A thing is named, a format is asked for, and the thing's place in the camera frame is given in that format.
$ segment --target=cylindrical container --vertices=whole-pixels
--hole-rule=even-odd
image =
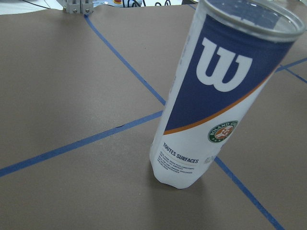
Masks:
[[[151,147],[160,182],[186,188],[209,168],[304,30],[267,0],[200,0]]]

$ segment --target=dark blue label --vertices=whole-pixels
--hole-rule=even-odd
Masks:
[[[166,133],[218,114],[249,95],[292,44],[250,36],[207,15]]]

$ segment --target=orange stripe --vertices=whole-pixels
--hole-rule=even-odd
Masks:
[[[174,129],[171,129],[171,130],[167,130],[167,131],[164,131],[164,134],[163,135],[167,135],[167,134],[172,134],[172,133],[177,133],[177,132],[180,132],[180,131],[183,131],[183,130],[187,130],[189,128],[193,128],[193,127],[196,127],[196,126],[199,126],[207,121],[210,121],[212,120],[213,118],[217,117],[218,115],[221,115],[222,113],[226,112],[227,110],[231,109],[232,107],[236,106],[237,104],[239,104],[241,101],[243,101],[245,98],[247,98],[248,96],[250,96],[256,89],[258,89],[269,77],[271,76],[271,74],[266,77],[258,86],[256,86],[252,91],[250,91],[248,94],[244,95],[243,97],[241,97],[239,100],[233,102],[232,104],[230,104],[229,106],[225,107],[224,109],[220,110],[219,112],[205,118],[205,119],[202,119],[198,122],[195,122],[193,124],[190,124],[190,125],[187,125],[187,126],[183,126],[183,127],[179,127],[179,128],[174,128]]]

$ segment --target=roland garros logo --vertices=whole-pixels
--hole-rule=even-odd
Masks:
[[[214,127],[208,134],[209,141],[219,143],[225,140],[232,133],[237,124],[238,121],[228,121]]]

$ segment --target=clear plastic lid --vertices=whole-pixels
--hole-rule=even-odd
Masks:
[[[268,0],[204,0],[207,13],[244,33],[274,42],[295,41],[304,23],[290,11]]]

